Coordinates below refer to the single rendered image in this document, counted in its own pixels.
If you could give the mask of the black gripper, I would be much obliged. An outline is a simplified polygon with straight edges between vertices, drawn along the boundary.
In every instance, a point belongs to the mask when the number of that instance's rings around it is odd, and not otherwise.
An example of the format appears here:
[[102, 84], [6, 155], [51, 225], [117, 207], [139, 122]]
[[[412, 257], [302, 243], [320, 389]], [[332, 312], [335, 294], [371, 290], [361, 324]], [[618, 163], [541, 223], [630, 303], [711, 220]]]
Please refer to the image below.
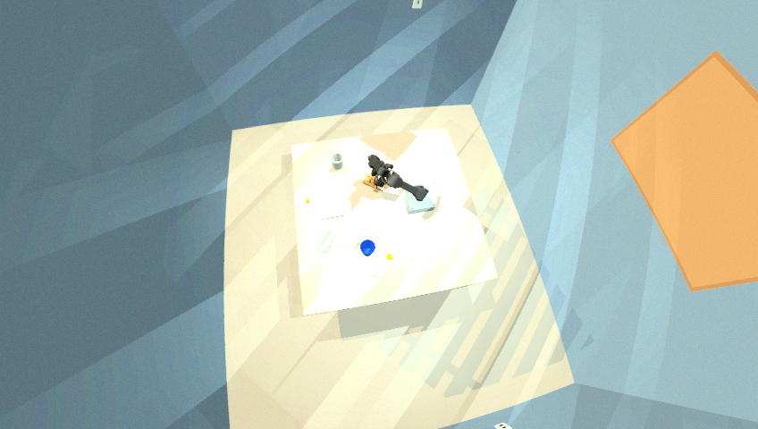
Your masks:
[[[389, 169], [389, 168], [391, 168], [391, 170], [392, 170], [392, 169], [393, 169], [393, 167], [394, 167], [394, 166], [393, 166], [393, 164], [390, 164], [390, 163], [386, 163], [386, 167], [385, 167], [386, 169]], [[386, 172], [385, 172], [385, 174], [383, 175], [384, 179], [385, 179], [385, 177], [386, 177], [386, 179], [388, 180], [389, 176], [391, 175], [391, 172], [392, 172], [392, 171], [386, 171]], [[386, 179], [385, 179], [385, 181], [387, 181]], [[380, 176], [380, 178], [379, 178], [379, 179], [376, 179], [376, 180], [375, 180], [375, 186], [383, 187], [383, 185], [384, 185], [384, 184], [385, 184], [385, 183], [382, 181], [382, 178], [381, 178], [381, 176]]]

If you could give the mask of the blue cup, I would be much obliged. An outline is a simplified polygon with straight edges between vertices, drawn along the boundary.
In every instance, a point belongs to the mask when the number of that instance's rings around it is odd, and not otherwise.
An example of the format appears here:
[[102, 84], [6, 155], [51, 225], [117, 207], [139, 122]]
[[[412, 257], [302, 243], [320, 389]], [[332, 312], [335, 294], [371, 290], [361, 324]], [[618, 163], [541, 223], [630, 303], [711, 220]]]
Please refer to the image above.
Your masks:
[[371, 240], [363, 240], [360, 244], [360, 250], [364, 256], [369, 257], [375, 251], [375, 244]]

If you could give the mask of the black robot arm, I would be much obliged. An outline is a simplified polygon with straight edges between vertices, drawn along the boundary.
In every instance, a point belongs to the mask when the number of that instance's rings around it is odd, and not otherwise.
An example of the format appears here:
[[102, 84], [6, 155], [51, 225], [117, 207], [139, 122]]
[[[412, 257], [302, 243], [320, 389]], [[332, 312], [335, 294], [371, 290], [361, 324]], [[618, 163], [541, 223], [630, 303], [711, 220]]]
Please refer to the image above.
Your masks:
[[[382, 181], [388, 185], [391, 188], [402, 188], [410, 193], [413, 194], [414, 197], [416, 197], [416, 200], [423, 201], [426, 197], [426, 195], [429, 193], [429, 189], [425, 188], [424, 185], [411, 185], [407, 182], [405, 182], [398, 173], [396, 173], [394, 170], [386, 169], [386, 163], [378, 156], [370, 155], [368, 158], [368, 165], [372, 169], [371, 175], [374, 177], [378, 174], [378, 176], [381, 176]], [[391, 175], [389, 176], [388, 180], [385, 181], [383, 175], [386, 171], [392, 171]]]

